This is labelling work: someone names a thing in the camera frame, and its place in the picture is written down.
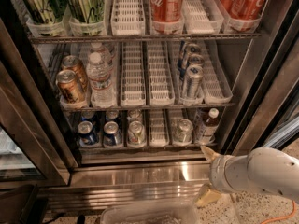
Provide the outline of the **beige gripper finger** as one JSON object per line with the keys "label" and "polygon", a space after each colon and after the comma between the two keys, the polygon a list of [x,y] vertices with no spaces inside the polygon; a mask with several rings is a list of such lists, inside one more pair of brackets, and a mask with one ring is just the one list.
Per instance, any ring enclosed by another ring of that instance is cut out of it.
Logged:
{"label": "beige gripper finger", "polygon": [[201,148],[201,151],[203,152],[205,158],[210,162],[213,162],[220,156],[220,154],[218,152],[214,151],[210,147],[200,146],[200,148]]}
{"label": "beige gripper finger", "polygon": [[193,202],[196,207],[204,207],[210,203],[216,202],[221,197],[221,193],[215,190],[210,184],[204,184]]}

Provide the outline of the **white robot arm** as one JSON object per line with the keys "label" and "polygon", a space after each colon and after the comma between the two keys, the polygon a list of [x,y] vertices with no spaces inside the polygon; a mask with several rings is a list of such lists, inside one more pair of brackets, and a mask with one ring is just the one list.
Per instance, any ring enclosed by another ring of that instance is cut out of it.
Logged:
{"label": "white robot arm", "polygon": [[299,201],[299,160],[270,147],[259,147],[248,155],[221,155],[201,146],[210,162],[209,183],[194,198],[196,207],[216,202],[222,194],[242,191],[276,195]]}

